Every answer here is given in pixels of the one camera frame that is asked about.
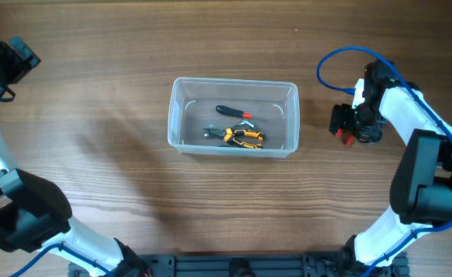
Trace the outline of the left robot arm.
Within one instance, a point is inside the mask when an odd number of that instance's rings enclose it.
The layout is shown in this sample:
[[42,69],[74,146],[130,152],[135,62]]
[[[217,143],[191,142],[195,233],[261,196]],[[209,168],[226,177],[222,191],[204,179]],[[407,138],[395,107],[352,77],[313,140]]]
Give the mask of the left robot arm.
[[[19,38],[0,42],[0,103],[12,102],[12,84],[40,63]],[[37,255],[16,272],[27,272],[47,253],[85,269],[91,276],[150,276],[150,266],[130,247],[97,233],[72,214],[63,191],[21,170],[0,132],[0,249]]]

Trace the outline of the silver socket wrench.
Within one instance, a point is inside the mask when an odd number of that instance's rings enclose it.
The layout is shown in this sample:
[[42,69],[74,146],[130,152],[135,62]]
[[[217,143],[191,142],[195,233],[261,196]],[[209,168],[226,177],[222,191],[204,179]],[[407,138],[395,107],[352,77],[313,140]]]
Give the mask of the silver socket wrench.
[[252,121],[247,119],[242,119],[237,123],[228,123],[226,125],[219,125],[219,126],[209,126],[208,128],[205,128],[205,130],[225,130],[226,128],[233,128],[233,129],[256,129],[257,125],[254,124]]

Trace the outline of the clear plastic container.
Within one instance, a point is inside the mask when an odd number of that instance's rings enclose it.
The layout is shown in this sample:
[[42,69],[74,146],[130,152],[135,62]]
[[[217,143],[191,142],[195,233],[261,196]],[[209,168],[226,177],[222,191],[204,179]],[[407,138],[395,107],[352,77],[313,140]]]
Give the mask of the clear plastic container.
[[179,77],[168,113],[168,143],[181,153],[285,158],[300,138],[292,82]]

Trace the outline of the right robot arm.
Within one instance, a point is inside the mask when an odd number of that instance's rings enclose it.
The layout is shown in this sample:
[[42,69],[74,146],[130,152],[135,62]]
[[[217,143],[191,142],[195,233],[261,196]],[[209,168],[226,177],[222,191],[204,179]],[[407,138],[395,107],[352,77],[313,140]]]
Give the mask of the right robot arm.
[[390,188],[390,205],[366,231],[353,235],[335,260],[340,276],[400,275],[395,263],[420,237],[452,224],[452,127],[419,88],[397,78],[392,62],[376,60],[335,105],[329,131],[343,143],[374,143],[390,123],[406,145]]

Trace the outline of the red handled cutters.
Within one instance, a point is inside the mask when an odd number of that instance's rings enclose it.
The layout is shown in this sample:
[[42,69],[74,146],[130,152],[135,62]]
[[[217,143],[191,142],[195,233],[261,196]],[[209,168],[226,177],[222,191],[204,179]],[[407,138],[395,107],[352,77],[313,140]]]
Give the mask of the red handled cutters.
[[335,137],[342,142],[344,145],[346,145],[347,147],[352,146],[352,144],[354,143],[354,135],[345,129],[339,128],[336,133],[335,133]]

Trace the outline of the black red screwdriver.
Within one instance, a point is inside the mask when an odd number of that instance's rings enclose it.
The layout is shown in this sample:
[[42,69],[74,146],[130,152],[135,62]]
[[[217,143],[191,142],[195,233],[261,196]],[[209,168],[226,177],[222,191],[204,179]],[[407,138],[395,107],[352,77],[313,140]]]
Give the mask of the black red screwdriver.
[[215,107],[215,111],[218,112],[221,115],[225,115],[231,118],[238,118],[238,119],[247,119],[247,120],[256,120],[260,122],[267,122],[267,119],[261,118],[255,115],[252,115],[251,113],[244,112],[235,108],[228,107],[226,105],[217,105]]

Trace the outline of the orange black pliers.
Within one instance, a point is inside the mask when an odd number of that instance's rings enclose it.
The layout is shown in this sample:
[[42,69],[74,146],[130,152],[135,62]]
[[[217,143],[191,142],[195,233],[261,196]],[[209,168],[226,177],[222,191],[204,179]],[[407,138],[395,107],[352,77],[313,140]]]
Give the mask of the orange black pliers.
[[[206,138],[221,139],[229,145],[246,149],[262,149],[262,143],[266,139],[265,134],[262,132],[241,128],[204,128],[204,136]],[[244,138],[256,139],[257,142],[249,143],[244,141]]]

